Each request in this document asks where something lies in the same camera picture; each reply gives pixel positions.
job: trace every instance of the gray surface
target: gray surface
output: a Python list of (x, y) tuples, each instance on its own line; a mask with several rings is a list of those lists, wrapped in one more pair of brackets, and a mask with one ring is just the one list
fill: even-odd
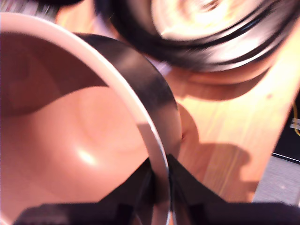
[(253, 202), (299, 205), (300, 165), (272, 156), (256, 189)]

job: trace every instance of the yellow cable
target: yellow cable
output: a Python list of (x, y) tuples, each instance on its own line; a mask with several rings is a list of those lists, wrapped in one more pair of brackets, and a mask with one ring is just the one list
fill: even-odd
[[(292, 105), (293, 111), (294, 111), (294, 118), (297, 120), (298, 119), (298, 112), (297, 112), (297, 106), (295, 103), (293, 103)], [(296, 134), (298, 134), (300, 136), (300, 132), (297, 128), (294, 128)]]

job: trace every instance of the wood grain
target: wood grain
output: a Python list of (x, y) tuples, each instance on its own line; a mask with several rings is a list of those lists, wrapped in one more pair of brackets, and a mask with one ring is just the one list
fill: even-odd
[[(56, 21), (71, 32), (99, 33), (96, 22), (92, 0), (62, 8)], [(248, 82), (201, 84), (208, 74), (179, 68), (166, 76), (182, 120), (178, 159), (227, 201), (252, 200), (276, 146), (300, 86), (299, 38), (297, 23), (274, 66)]]

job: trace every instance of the wooden table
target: wooden table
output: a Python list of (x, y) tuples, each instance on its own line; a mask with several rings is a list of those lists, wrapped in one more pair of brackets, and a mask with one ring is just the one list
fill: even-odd
[[(71, 32), (100, 33), (93, 0), (60, 10), (56, 23)], [(191, 82), (174, 68), (166, 79), (179, 104), (179, 161), (230, 202), (249, 202), (274, 150), (300, 86), (300, 23), (276, 64), (252, 81), (216, 86)]]

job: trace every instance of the black device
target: black device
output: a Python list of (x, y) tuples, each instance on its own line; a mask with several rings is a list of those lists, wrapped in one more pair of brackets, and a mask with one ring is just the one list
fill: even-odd
[(300, 136), (295, 131), (300, 128), (299, 124), (300, 113), (300, 94), (296, 97), (296, 100), (291, 108), (289, 117), (286, 120), (284, 129), (281, 133), (279, 141), (276, 145), (273, 156), (300, 164)]
[[(299, 225), (300, 208), (283, 203), (226, 203), (172, 155), (171, 211), (177, 225)], [(99, 202), (45, 204), (25, 210), (14, 225), (150, 225), (155, 179), (147, 159)]]

